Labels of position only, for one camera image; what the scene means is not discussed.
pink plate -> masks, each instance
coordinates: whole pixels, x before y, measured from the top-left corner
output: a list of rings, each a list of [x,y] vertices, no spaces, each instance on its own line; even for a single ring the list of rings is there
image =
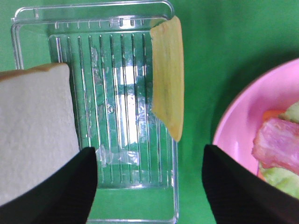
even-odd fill
[[[253,139],[266,110],[285,110],[299,101],[299,59],[276,67],[249,84],[230,104],[217,127],[217,145],[253,174]]]

